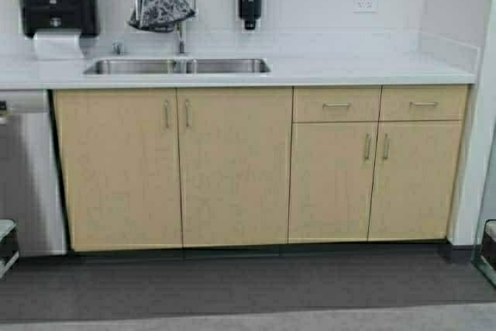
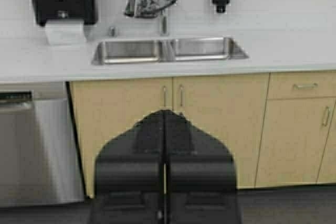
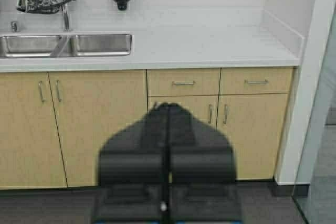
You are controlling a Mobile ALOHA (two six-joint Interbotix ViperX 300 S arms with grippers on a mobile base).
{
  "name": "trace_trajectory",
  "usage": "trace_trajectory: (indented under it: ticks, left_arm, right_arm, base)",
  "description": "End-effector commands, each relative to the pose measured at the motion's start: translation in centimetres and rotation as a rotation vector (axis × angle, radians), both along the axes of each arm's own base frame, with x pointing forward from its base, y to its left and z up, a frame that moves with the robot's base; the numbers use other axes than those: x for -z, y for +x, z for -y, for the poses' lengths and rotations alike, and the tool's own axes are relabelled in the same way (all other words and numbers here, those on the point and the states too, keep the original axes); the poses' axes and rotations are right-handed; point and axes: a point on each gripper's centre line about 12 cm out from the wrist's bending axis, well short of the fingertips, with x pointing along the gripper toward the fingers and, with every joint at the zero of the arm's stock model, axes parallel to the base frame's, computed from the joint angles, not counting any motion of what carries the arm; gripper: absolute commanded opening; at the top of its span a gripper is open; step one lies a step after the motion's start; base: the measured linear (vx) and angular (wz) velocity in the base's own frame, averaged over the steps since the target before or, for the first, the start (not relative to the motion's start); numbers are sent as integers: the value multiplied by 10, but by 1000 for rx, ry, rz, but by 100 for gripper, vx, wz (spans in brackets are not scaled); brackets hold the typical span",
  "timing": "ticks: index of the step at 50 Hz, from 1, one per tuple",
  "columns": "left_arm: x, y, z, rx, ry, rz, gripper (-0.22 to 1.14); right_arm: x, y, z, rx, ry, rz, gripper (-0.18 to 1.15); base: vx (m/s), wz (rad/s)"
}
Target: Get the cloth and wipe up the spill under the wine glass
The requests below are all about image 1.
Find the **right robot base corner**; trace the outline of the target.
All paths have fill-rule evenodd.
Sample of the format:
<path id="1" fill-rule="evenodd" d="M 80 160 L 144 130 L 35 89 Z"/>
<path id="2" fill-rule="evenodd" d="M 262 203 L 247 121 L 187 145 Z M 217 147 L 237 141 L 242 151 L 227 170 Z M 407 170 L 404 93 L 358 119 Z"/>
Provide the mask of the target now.
<path id="1" fill-rule="evenodd" d="M 480 249 L 481 256 L 495 269 L 495 220 L 489 219 L 484 225 L 484 233 Z"/>

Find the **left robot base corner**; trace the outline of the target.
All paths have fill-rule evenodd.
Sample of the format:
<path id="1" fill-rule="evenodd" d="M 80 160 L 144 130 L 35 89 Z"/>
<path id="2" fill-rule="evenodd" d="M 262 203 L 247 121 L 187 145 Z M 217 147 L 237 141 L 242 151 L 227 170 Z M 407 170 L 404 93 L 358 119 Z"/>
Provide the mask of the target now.
<path id="1" fill-rule="evenodd" d="M 19 259 L 17 225 L 11 219 L 1 220 L 1 278 Z"/>

